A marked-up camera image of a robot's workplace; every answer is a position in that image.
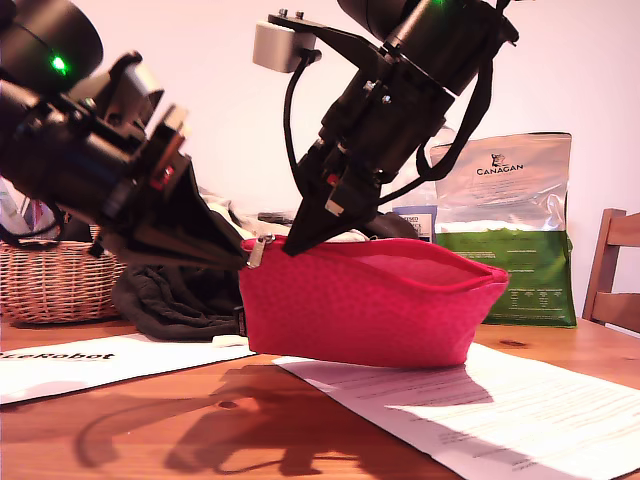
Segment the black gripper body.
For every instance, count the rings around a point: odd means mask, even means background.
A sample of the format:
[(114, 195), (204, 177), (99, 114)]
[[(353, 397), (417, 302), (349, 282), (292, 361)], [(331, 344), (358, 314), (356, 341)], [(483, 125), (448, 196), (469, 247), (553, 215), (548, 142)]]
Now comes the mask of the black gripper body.
[(416, 148), (444, 124), (454, 101), (403, 56), (373, 50), (331, 105), (319, 138), (298, 164), (303, 197), (339, 213), (362, 213), (379, 202)]
[(151, 136), (117, 132), (78, 104), (39, 104), (29, 111), (29, 195), (101, 228), (117, 255), (137, 221), (168, 194), (187, 166), (181, 153), (186, 111), (171, 106)]

